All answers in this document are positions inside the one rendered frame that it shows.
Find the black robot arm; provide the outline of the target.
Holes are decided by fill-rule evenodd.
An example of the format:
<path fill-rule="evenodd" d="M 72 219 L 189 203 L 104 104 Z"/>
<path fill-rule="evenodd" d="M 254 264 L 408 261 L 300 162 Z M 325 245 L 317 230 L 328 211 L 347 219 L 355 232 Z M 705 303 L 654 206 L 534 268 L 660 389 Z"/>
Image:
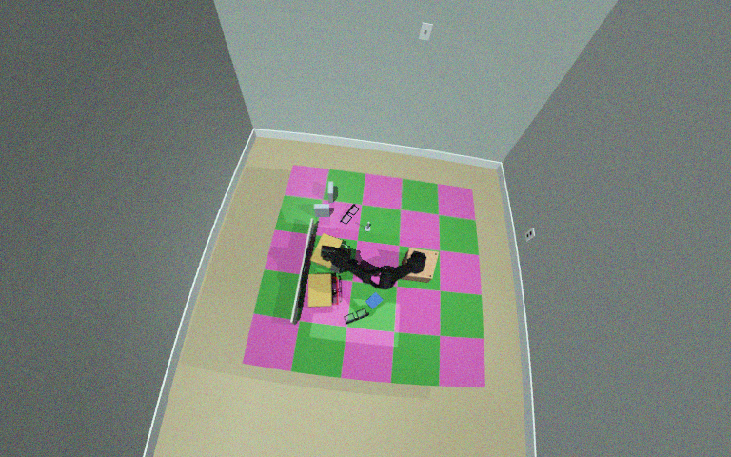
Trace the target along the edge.
<path fill-rule="evenodd" d="M 415 251 L 415 250 L 414 250 Z M 372 285 L 375 288 L 390 289 L 397 280 L 407 276 L 409 273 L 419 273 L 424 270 L 426 257 L 418 251 L 413 252 L 411 258 L 408 259 L 407 265 L 395 270 L 377 268 L 374 270 L 366 270 L 360 265 L 353 262 L 350 258 L 351 249 L 339 247 L 322 246 L 321 257 L 331 258 L 330 271 L 341 274 L 344 268 L 353 275 L 362 280 L 364 284 Z M 371 276 L 381 273 L 379 284 L 371 281 Z"/>

